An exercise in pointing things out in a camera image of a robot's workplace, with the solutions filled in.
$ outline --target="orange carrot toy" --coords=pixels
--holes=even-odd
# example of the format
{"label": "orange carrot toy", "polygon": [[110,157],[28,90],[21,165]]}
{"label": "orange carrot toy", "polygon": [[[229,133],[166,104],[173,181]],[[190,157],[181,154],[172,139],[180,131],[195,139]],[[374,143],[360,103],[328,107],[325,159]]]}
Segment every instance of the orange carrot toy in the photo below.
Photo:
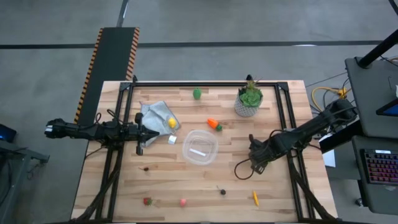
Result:
{"label": "orange carrot toy", "polygon": [[223,130],[223,127],[218,123],[218,121],[213,118],[208,118],[207,123],[210,125],[210,127],[216,129],[217,131]]}

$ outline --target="concrete floor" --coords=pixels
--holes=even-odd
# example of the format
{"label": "concrete floor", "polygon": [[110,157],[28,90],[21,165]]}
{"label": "concrete floor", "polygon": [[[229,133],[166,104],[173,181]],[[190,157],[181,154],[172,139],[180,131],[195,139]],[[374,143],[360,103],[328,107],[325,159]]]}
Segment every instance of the concrete floor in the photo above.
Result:
{"label": "concrete floor", "polygon": [[[0,0],[0,44],[92,43],[100,27],[116,25],[121,3]],[[130,0],[123,26],[139,26],[141,43],[382,40],[397,22],[385,0]],[[140,80],[236,80],[252,74],[262,80],[300,79],[309,85],[344,72],[345,58],[364,55],[373,47],[139,49],[134,73]],[[18,130],[20,146],[50,154],[49,163],[24,185],[16,223],[70,217],[86,141],[46,139],[43,127],[49,119],[73,119],[91,53],[91,49],[0,50],[0,123]],[[385,54],[393,55],[398,55],[398,48]],[[317,86],[339,88],[345,80],[341,75],[307,91]],[[321,102],[322,93],[316,98]],[[395,216],[357,208],[356,183],[330,181],[340,218],[396,223]]]}

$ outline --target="computer keyboard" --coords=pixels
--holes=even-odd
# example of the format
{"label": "computer keyboard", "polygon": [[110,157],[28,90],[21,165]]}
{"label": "computer keyboard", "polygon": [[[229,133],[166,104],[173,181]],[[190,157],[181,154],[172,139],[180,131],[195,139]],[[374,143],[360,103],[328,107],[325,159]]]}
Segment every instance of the computer keyboard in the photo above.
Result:
{"label": "computer keyboard", "polygon": [[369,183],[398,185],[398,151],[363,149],[361,155]]}

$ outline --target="gray cloth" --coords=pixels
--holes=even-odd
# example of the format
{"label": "gray cloth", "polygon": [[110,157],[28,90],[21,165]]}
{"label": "gray cloth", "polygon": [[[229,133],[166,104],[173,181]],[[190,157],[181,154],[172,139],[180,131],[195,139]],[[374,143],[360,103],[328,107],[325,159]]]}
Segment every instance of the gray cloth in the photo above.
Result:
{"label": "gray cloth", "polygon": [[[141,113],[144,115],[142,124],[151,130],[158,131],[159,136],[173,134],[180,128],[180,123],[164,101],[156,102],[153,105],[141,104]],[[177,122],[173,129],[169,127],[169,118],[174,118]],[[141,146],[149,146],[156,138],[151,138]]]}

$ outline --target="wooden tabletop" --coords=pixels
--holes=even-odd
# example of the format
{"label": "wooden tabletop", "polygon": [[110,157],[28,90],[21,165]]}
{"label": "wooden tabletop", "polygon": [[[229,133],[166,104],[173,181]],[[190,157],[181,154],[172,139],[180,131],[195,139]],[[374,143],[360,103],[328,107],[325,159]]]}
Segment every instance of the wooden tabletop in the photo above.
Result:
{"label": "wooden tabletop", "polygon": [[[303,81],[287,81],[297,125],[312,118]],[[120,82],[104,82],[98,112],[102,121],[111,120],[106,110],[114,110]],[[248,158],[249,134],[264,141],[274,129],[280,129],[278,108],[273,87],[261,87],[264,99],[256,115],[243,118],[234,111],[237,87],[202,87],[200,100],[194,100],[190,87],[134,88],[130,120],[140,111],[141,103],[165,101],[181,123],[175,134],[175,145],[167,143],[168,136],[157,138],[143,156],[136,155],[136,142],[127,142],[119,179],[114,222],[294,222],[297,216],[292,198],[286,157],[271,162],[262,175],[248,180],[234,176],[235,165]],[[287,107],[283,100],[289,125]],[[222,132],[217,133],[206,123],[217,119]],[[218,155],[207,166],[198,166],[182,156],[185,136],[194,129],[213,133],[218,139]],[[87,153],[99,148],[90,142]],[[106,149],[91,155],[84,163],[72,218],[78,217],[100,189]],[[303,152],[310,188],[321,204],[336,217],[330,184],[318,149],[308,147]],[[250,162],[238,168],[238,175],[251,173]],[[219,189],[225,189],[221,195]],[[255,206],[252,191],[257,192]],[[144,197],[153,199],[152,206],[143,204]],[[186,199],[184,208],[180,199]],[[306,212],[301,193],[303,212]]]}

